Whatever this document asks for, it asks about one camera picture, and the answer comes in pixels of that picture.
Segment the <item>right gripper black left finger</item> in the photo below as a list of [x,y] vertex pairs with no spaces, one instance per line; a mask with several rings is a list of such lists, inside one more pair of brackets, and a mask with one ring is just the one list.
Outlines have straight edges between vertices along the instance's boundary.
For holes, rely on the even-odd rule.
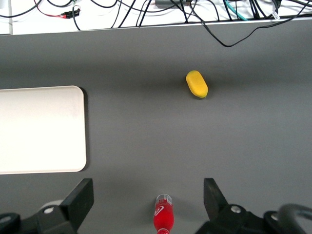
[[39,234],[76,234],[94,204],[91,178],[84,178],[60,203],[51,203],[36,214]]

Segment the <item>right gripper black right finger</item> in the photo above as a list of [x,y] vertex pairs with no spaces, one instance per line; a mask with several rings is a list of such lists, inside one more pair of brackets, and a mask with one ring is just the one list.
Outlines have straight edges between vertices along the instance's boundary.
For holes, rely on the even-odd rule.
[[213,178],[204,179],[204,207],[209,220],[198,234],[263,234],[263,219],[242,206],[229,204]]

